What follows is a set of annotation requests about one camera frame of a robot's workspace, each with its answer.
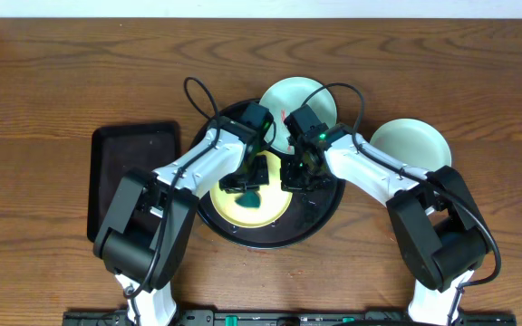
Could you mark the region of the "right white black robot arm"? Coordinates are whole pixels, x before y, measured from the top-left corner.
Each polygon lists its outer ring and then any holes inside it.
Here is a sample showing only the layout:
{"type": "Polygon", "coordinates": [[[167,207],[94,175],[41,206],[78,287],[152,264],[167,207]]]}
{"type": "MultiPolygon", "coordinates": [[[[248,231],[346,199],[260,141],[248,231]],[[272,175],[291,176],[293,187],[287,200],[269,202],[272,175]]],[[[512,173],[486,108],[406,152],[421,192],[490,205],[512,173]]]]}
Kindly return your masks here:
{"type": "Polygon", "coordinates": [[[376,149],[355,127],[328,127],[307,104],[284,124],[295,159],[282,169],[283,188],[310,190],[333,177],[386,207],[401,257],[418,283],[408,309],[412,321],[454,324],[466,288],[498,277],[498,245],[457,170],[405,164],[376,149]]]}

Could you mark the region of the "light blue plate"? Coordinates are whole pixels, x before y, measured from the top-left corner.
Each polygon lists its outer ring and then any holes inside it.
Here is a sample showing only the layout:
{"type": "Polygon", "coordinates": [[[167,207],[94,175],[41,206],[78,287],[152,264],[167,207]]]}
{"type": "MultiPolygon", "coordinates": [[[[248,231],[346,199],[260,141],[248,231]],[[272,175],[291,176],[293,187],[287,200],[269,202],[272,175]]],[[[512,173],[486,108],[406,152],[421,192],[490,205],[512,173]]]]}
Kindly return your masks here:
{"type": "Polygon", "coordinates": [[[372,135],[370,143],[382,152],[414,167],[438,170],[452,166],[448,142],[430,124],[421,120],[386,122],[372,135]]]}
{"type": "MultiPolygon", "coordinates": [[[[287,140],[290,133],[284,120],[292,111],[300,108],[308,96],[320,87],[322,84],[318,81],[305,77],[290,77],[273,84],[262,96],[259,104],[269,110],[275,121],[275,138],[273,138],[273,127],[265,137],[266,142],[273,141],[273,150],[285,155],[295,154],[294,148],[287,140]]],[[[307,104],[318,119],[329,128],[337,123],[337,107],[334,97],[328,90],[318,92],[307,104]]]]}

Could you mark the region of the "light blue plate top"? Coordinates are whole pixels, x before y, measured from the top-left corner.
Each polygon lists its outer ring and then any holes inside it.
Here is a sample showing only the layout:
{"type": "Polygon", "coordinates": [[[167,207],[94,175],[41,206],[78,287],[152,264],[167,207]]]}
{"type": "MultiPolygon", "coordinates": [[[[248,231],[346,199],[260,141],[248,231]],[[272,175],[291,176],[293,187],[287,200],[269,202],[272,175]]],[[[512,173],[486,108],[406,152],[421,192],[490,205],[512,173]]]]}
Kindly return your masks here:
{"type": "MultiPolygon", "coordinates": [[[[275,121],[275,138],[273,138],[273,127],[265,137],[266,142],[273,141],[273,150],[285,155],[295,154],[294,148],[287,140],[290,133],[284,120],[292,111],[300,108],[308,96],[320,87],[322,84],[318,81],[305,77],[290,77],[273,84],[262,96],[259,104],[269,110],[275,121]]],[[[328,90],[318,92],[307,104],[318,119],[329,128],[337,123],[337,107],[334,97],[328,90]]]]}

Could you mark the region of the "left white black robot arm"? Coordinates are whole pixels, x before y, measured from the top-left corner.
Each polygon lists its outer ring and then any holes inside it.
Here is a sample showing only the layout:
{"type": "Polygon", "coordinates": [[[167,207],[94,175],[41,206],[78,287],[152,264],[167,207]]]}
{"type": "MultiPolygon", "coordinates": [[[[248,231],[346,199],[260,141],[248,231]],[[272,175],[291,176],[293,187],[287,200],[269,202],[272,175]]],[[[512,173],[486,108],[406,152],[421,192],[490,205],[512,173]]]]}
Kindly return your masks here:
{"type": "Polygon", "coordinates": [[[259,157],[274,118],[256,102],[236,119],[216,114],[196,147],[165,167],[124,174],[93,240],[116,276],[134,325],[167,325],[177,310],[170,281],[188,244],[199,200],[213,187],[246,193],[266,185],[259,157]]]}

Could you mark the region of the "teal green sponge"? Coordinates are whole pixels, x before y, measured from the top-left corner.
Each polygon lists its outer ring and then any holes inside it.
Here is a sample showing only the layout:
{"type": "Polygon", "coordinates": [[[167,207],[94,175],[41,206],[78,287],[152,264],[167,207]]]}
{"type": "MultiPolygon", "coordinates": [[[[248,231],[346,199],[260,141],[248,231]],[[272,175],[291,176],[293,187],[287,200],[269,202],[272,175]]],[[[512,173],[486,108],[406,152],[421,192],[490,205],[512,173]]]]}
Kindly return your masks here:
{"type": "Polygon", "coordinates": [[[258,209],[261,206],[261,197],[255,190],[248,190],[240,194],[235,203],[243,208],[258,209]]]}

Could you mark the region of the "yellow plate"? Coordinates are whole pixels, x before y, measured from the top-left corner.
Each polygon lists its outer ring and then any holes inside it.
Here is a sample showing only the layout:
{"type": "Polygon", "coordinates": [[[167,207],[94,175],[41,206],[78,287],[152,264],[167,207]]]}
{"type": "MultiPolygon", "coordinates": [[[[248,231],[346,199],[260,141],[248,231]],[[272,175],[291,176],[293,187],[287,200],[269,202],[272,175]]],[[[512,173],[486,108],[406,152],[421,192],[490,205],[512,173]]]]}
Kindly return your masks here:
{"type": "Polygon", "coordinates": [[[261,197],[261,206],[258,209],[237,205],[235,199],[242,193],[228,194],[219,185],[209,191],[213,207],[230,224],[244,228],[270,225],[289,207],[293,194],[281,189],[281,159],[269,151],[261,152],[260,156],[266,157],[269,184],[256,191],[261,197]]]}

